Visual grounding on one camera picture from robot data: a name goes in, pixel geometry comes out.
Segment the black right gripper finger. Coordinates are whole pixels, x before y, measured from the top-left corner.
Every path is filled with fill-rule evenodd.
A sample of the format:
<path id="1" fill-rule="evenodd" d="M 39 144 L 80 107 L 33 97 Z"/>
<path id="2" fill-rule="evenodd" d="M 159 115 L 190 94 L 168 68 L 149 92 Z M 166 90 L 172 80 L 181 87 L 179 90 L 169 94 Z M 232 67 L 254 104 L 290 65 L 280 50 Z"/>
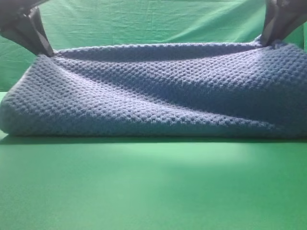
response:
<path id="1" fill-rule="evenodd" d="M 260 43 L 269 46 L 275 40 L 275 23 L 278 16 L 277 0 L 266 0 L 265 20 Z"/>
<path id="2" fill-rule="evenodd" d="M 290 33 L 292 33 L 296 28 L 298 28 L 305 22 L 306 22 L 306 14 L 278 15 L 276 19 L 276 23 L 275 23 L 275 40 L 274 41 L 285 39 Z"/>

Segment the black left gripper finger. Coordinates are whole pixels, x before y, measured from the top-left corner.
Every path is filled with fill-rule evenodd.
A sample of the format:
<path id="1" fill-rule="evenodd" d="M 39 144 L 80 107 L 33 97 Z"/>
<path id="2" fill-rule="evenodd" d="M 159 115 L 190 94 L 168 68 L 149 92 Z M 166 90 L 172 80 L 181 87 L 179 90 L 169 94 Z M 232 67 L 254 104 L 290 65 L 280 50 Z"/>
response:
<path id="1" fill-rule="evenodd" d="M 53 56 L 53 48 L 47 38 L 38 7 L 32 8 L 25 15 L 25 37 L 30 46 L 29 51 L 33 54 Z"/>
<path id="2" fill-rule="evenodd" d="M 11 40 L 27 50 L 30 49 L 25 37 L 25 15 L 30 10 L 22 13 L 13 13 L 5 9 L 0 11 L 0 35 Z"/>

